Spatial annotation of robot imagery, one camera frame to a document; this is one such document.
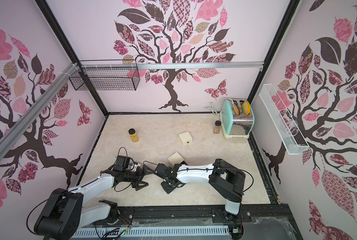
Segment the cream drawer jewelry box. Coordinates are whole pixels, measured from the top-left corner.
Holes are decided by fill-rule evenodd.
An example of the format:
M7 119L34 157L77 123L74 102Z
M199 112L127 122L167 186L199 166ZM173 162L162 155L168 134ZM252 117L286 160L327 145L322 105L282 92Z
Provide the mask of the cream drawer jewelry box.
M183 146L189 145L193 142L193 138L189 132L184 132L178 135Z

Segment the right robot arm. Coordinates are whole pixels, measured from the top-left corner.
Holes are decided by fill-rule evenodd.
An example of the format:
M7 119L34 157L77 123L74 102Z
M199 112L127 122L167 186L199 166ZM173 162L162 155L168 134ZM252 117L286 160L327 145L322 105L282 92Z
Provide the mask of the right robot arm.
M225 199L225 211L234 216L239 214L246 174L225 160L216 159L204 166L158 164L154 174L163 179L161 186L167 194L188 183L209 184Z

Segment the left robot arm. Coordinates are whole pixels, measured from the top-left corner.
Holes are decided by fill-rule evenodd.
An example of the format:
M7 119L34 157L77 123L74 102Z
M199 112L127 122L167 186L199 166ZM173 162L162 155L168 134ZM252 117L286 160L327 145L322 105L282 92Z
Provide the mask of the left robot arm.
M115 188L119 183L130 183L136 191L148 186L145 175L153 174L151 168L134 163L127 156L118 156L115 163L98 177L70 189L58 188L43 201L44 208L33 227L33 233L54 240L68 240L78 229L97 221L116 223L120 218L117 203L101 200L86 203L102 192Z

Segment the yellow spice jar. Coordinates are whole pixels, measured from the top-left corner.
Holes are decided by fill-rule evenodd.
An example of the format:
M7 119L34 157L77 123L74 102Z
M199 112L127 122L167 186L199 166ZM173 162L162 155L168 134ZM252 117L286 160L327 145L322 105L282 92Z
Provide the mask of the yellow spice jar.
M132 142L138 142L139 141L139 138L138 138L138 135L137 135L137 132L135 129L129 129L129 135L130 135L130 138L132 140Z

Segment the brown spice jar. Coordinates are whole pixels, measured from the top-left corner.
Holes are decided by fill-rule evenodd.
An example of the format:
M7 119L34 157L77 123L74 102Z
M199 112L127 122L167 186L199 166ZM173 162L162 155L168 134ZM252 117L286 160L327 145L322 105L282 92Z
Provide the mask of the brown spice jar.
M213 133L214 134L219 134L221 131L221 121L217 120L214 122L214 128L213 128Z

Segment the mint green toaster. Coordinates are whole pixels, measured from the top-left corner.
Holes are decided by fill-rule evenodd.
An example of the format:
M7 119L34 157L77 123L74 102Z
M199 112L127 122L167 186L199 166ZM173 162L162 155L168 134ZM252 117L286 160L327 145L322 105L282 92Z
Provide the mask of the mint green toaster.
M225 99L219 117L225 138L249 138L255 117L246 99Z

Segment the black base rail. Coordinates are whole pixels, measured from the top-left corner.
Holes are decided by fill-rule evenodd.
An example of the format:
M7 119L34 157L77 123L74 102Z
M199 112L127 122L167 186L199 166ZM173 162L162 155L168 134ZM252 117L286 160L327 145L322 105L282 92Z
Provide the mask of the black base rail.
M223 205L118 207L116 223L97 221L82 228L227 226L230 236L125 238L122 240L301 240L288 205L240 205L237 216Z

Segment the aluminium rail back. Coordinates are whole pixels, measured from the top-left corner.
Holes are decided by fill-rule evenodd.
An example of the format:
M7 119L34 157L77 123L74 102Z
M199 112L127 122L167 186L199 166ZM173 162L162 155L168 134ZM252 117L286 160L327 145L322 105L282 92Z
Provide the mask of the aluminium rail back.
M210 68L263 68L264 62L225 62L225 63L165 63L165 64L96 64L82 65L85 68L138 68L139 70L162 69L210 69Z

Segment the aluminium rail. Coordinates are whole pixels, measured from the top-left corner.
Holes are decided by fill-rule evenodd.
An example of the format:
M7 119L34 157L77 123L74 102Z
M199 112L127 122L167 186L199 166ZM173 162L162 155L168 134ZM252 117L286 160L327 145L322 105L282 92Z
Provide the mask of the aluminium rail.
M82 65L85 68L138 68L139 70L162 69L210 69L210 68L263 68L264 62L225 62L225 63L165 63L165 64L96 64Z
M13 127L0 140L0 161L4 158L7 152L13 147L14 143L24 134L33 121L40 115L46 105L51 102L51 99L69 80L69 75L77 70L77 64L69 65L57 77L56 82L51 84L44 94L35 101L35 103L28 109L28 111L13 124Z

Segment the aluminium rail left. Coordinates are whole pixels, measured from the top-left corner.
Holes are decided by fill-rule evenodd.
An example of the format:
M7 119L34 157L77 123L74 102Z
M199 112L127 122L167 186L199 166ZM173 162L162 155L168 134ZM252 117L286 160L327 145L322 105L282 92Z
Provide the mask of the aluminium rail left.
M13 147L14 143L24 134L33 121L40 115L46 105L51 102L51 99L69 80L69 75L77 70L77 64L69 65L57 77L56 82L51 84L44 94L35 101L35 103L28 109L28 111L13 124L13 127L0 140L0 161L4 158L7 152Z

